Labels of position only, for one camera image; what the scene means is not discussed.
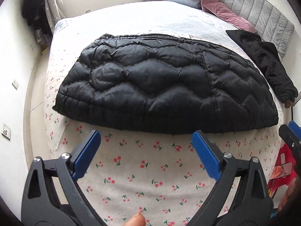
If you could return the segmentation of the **left hand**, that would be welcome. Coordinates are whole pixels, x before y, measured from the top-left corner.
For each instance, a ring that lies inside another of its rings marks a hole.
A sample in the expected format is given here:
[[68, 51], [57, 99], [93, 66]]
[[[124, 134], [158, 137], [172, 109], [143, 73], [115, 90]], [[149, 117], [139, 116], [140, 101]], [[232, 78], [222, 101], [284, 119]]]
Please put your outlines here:
[[123, 226], [146, 226], [146, 219], [141, 213], [132, 216]]

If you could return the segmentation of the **right hand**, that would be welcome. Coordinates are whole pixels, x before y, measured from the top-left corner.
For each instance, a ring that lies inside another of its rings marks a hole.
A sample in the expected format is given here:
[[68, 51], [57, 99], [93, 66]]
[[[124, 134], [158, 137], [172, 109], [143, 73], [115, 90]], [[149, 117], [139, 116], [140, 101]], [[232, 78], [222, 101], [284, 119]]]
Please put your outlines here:
[[286, 203], [289, 201], [290, 197], [292, 197], [293, 192], [296, 190], [296, 186], [298, 185], [299, 177], [296, 176], [291, 183], [289, 184], [286, 192], [284, 193], [282, 199], [279, 202], [278, 205], [278, 211], [281, 211], [282, 208], [286, 205]]

